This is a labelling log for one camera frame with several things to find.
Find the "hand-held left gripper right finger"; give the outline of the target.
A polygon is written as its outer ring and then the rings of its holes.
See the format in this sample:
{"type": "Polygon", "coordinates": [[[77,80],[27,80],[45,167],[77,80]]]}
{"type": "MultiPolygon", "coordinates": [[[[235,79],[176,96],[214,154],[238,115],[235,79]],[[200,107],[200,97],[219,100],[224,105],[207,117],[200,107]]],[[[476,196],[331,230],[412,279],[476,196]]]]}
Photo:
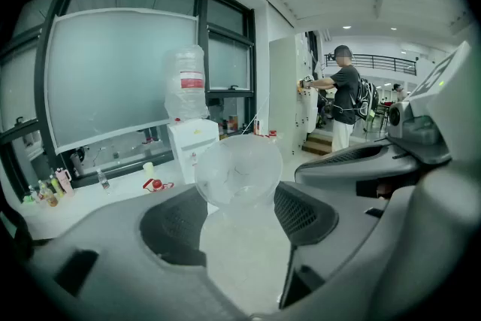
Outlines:
{"type": "Polygon", "coordinates": [[[388,201],[281,183],[291,242],[275,320],[462,320],[480,282],[480,165],[450,162],[388,201]]]}

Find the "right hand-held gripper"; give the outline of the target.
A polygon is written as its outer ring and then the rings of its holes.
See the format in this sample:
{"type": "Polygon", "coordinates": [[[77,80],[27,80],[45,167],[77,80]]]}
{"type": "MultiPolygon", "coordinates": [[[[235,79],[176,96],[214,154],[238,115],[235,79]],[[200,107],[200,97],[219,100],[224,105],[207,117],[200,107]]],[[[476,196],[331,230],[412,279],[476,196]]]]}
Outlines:
{"type": "Polygon", "coordinates": [[[480,161],[480,48],[461,43],[389,108],[386,139],[426,165],[480,161]]]}

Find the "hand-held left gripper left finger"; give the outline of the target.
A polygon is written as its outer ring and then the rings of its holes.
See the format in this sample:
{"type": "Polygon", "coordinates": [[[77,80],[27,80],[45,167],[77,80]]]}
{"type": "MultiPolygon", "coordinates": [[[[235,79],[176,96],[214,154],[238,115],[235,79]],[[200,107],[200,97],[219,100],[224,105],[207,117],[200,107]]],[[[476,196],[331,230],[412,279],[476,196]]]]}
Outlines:
{"type": "Polygon", "coordinates": [[[194,185],[118,201],[40,248],[27,268],[75,320],[244,320],[208,277],[206,218],[194,185]]]}

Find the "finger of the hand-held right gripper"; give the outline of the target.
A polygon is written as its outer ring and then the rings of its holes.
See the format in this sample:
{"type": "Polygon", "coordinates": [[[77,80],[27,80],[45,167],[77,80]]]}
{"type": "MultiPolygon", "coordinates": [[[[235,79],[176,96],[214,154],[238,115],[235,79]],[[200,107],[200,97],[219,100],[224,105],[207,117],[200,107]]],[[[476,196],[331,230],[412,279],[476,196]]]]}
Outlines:
{"type": "Polygon", "coordinates": [[[421,163],[390,141],[365,142],[300,165],[295,182],[305,185],[350,183],[417,171],[421,163]]]}

